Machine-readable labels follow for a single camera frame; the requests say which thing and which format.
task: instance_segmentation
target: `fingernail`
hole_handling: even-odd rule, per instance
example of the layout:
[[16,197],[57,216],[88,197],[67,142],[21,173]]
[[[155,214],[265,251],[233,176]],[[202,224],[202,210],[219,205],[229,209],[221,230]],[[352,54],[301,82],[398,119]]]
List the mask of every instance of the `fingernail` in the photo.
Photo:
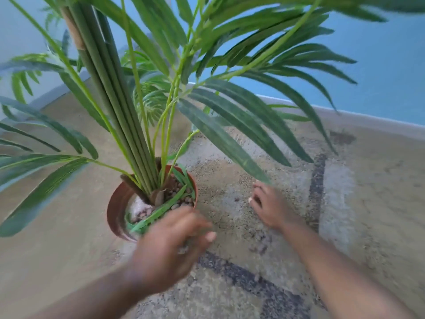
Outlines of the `fingernail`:
[[215,240],[216,237],[217,237],[217,233],[216,232],[208,232],[205,235],[205,239],[207,241],[209,241],[210,243],[212,243]]

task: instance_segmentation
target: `terracotta-colored pot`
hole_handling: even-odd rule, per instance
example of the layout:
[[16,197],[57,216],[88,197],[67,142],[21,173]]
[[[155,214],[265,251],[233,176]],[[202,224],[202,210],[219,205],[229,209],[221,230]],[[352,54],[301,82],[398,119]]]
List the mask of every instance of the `terracotta-colored pot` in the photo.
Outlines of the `terracotta-colored pot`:
[[[167,165],[165,167],[165,172],[167,173],[170,170],[171,166]],[[174,168],[183,173],[178,166]],[[196,182],[194,177],[187,173],[189,180],[192,183],[192,186],[195,190],[195,207],[198,201],[198,187],[196,187]],[[121,182],[120,185],[115,189],[112,197],[109,200],[108,209],[106,211],[106,220],[112,232],[126,241],[137,241],[137,237],[129,232],[125,222],[125,210],[127,208],[130,198],[134,195],[134,191],[131,190],[124,182]]]

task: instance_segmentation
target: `potted plant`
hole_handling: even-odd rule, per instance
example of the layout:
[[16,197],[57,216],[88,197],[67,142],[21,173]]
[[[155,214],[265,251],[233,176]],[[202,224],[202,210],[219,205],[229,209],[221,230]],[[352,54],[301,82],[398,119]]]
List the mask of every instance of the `potted plant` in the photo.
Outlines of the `potted plant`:
[[[2,65],[0,71],[59,73],[90,116],[116,140],[131,171],[127,172],[99,161],[94,146],[77,130],[66,128],[19,101],[0,97],[3,107],[13,108],[34,117],[56,131],[77,152],[76,155],[37,154],[18,143],[0,140],[0,144],[30,152],[0,159],[0,190],[40,168],[63,164],[43,180],[3,221],[0,225],[0,236],[12,236],[21,231],[71,176],[88,163],[112,168],[118,171],[124,180],[115,191],[108,209],[108,221],[114,232],[127,239],[133,238],[131,233],[143,233],[153,221],[176,206],[179,199],[182,202],[183,196],[186,196],[185,203],[195,204],[195,181],[183,167],[176,168],[176,161],[193,136],[199,132],[251,176],[268,182],[263,170],[222,128],[224,125],[238,128],[274,160],[290,166],[288,159],[264,130],[265,126],[281,138],[296,156],[312,162],[284,121],[285,118],[300,117],[279,115],[273,105],[266,105],[252,92],[233,84],[230,80],[235,76],[259,81],[289,97],[322,133],[334,151],[322,122],[311,105],[300,93],[276,76],[304,79],[316,86],[332,103],[330,95],[318,80],[295,68],[321,70],[355,83],[343,72],[326,63],[337,61],[352,64],[355,63],[354,60],[336,54],[324,45],[309,42],[315,36],[333,32],[321,26],[330,11],[367,21],[385,21],[372,12],[371,8],[409,13],[425,11],[425,0],[198,0],[193,11],[187,0],[176,0],[178,15],[188,26],[185,31],[165,0],[131,0],[143,23],[152,33],[155,40],[152,42],[126,14],[124,0],[121,0],[121,7],[111,0],[45,0],[56,15],[60,14],[67,23],[81,59],[71,61],[43,27],[14,0],[9,1],[46,38],[60,63],[20,58]],[[252,9],[256,11],[243,15],[245,11]],[[108,19],[121,26],[126,33],[127,58],[131,67],[122,67],[120,63]],[[225,42],[242,35],[247,37],[224,55],[216,55]],[[137,50],[133,47],[133,41],[138,47]],[[148,71],[138,65],[138,56],[149,60],[155,70]],[[82,65],[91,75],[101,104],[94,100],[74,68]],[[210,76],[205,78],[206,69],[210,69]],[[188,87],[188,78],[192,73],[196,76],[196,83]],[[134,92],[131,92],[126,76],[133,77]],[[163,78],[169,88],[166,90],[164,110],[157,116],[151,141],[151,121],[142,102],[156,90],[147,90],[149,93],[145,94],[140,80],[146,81],[158,76]],[[188,101],[189,99],[204,104],[205,108],[199,109]],[[141,123],[133,104],[134,100],[141,104]],[[176,109],[193,123],[194,128],[167,164]],[[17,128],[4,123],[0,125],[6,131],[29,136],[52,150],[60,151],[44,140]],[[160,157],[154,155],[157,146],[161,149]],[[83,148],[91,158],[82,156]],[[136,193],[144,204],[144,216],[139,216],[135,224],[131,224],[131,215],[125,211],[133,193]]]

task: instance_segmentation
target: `person's left arm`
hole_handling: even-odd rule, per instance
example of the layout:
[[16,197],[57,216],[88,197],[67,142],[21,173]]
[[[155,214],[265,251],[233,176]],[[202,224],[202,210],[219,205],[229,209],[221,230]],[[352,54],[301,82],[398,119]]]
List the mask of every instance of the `person's left arm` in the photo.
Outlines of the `person's left arm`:
[[[215,232],[194,209],[169,212],[137,243],[131,260],[88,286],[57,301],[28,319],[118,319],[145,297],[163,292],[191,270],[215,239]],[[192,238],[188,252],[179,253]]]

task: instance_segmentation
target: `person's right arm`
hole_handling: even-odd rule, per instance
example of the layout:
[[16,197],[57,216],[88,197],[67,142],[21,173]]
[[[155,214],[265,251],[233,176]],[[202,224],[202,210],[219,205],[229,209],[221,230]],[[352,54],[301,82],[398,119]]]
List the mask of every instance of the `person's right arm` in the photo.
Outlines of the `person's right arm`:
[[311,230],[278,190],[256,182],[249,204],[297,252],[333,318],[416,318],[401,300]]

